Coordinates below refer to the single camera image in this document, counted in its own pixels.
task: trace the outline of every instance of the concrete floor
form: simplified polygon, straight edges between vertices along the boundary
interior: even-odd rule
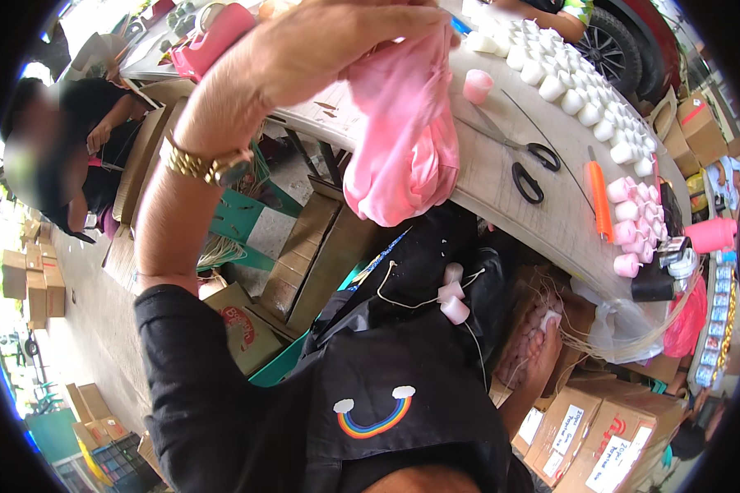
[[[277,137],[284,132],[269,125],[266,134]],[[316,154],[314,142],[305,140],[305,147],[310,155]],[[322,177],[328,176],[323,163],[316,167]],[[298,153],[271,168],[271,180],[302,204],[312,193],[307,174]],[[266,209],[247,243],[276,259],[294,223],[295,219]],[[101,268],[109,247],[107,237],[98,232],[90,235],[95,244],[53,232],[52,242],[66,283],[66,317],[49,320],[46,337],[39,337],[39,347],[45,362],[57,373],[57,382],[95,382],[113,414],[127,428],[142,432],[150,400],[134,321],[134,296]],[[263,291],[268,272],[229,265],[229,280],[239,281],[252,296]]]

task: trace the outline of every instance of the scissors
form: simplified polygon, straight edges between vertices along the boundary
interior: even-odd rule
[[[562,167],[562,162],[552,149],[545,147],[541,143],[531,142],[527,144],[522,144],[511,141],[507,138],[506,135],[504,135],[499,126],[495,124],[493,120],[491,120],[491,118],[483,112],[483,110],[480,109],[479,106],[477,106],[476,104],[472,104],[472,106],[474,106],[476,112],[480,114],[482,121],[485,122],[485,125],[487,126],[482,126],[476,123],[469,122],[461,117],[456,118],[489,139],[493,139],[494,141],[501,143],[502,145],[505,145],[507,147],[513,148],[517,151],[526,151],[532,154],[546,170],[553,171],[554,173],[560,170],[560,168]],[[523,195],[523,198],[526,199],[527,202],[540,203],[543,201],[543,199],[545,198],[543,190],[540,188],[540,185],[537,184],[537,180],[532,178],[532,175],[530,175],[529,172],[526,171],[526,169],[523,167],[523,164],[519,163],[518,161],[513,163],[512,172],[515,188],[518,189],[518,192],[521,192],[521,195]],[[532,190],[534,190],[536,197],[530,196],[524,190],[523,185],[521,184],[521,178],[523,178],[526,183],[529,184]]]

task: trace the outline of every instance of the red printed logo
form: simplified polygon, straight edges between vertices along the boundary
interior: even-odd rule
[[[603,455],[603,451],[606,450],[606,447],[608,446],[608,440],[612,439],[612,436],[614,435],[621,435],[622,433],[624,433],[626,427],[627,426],[625,425],[625,421],[624,419],[620,419],[619,413],[614,416],[612,425],[603,432],[603,441],[601,442],[601,446],[598,447],[597,450],[595,450],[595,453],[592,456],[595,459],[600,459]]]
[[[252,341],[255,340],[255,329],[252,327],[249,317],[242,310],[234,306],[226,306],[219,313],[225,320],[228,330],[241,329],[242,334],[244,334],[244,340],[241,341],[241,352],[246,351],[252,344]]]

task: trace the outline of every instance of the rainbow smiley design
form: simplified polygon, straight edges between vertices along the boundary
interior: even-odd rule
[[[411,407],[411,396],[413,396],[415,392],[416,389],[410,385],[395,387],[395,389],[392,390],[392,397],[398,401],[398,404],[395,406],[395,410],[385,419],[382,419],[378,423],[371,424],[370,426],[360,426],[356,424],[349,414],[350,410],[354,408],[354,400],[343,399],[335,403],[334,410],[337,413],[337,421],[340,423],[340,428],[345,431],[347,436],[355,439],[368,439],[372,436],[378,435],[379,433],[384,433],[386,430],[399,423],[400,419],[403,419]]]

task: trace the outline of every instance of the yellow object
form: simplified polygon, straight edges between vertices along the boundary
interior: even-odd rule
[[[707,194],[701,193],[701,195],[693,196],[695,193],[705,191],[705,181],[701,177],[701,173],[696,173],[685,179],[685,183],[688,185],[688,195],[691,196],[691,213],[699,212],[701,209],[707,207]]]

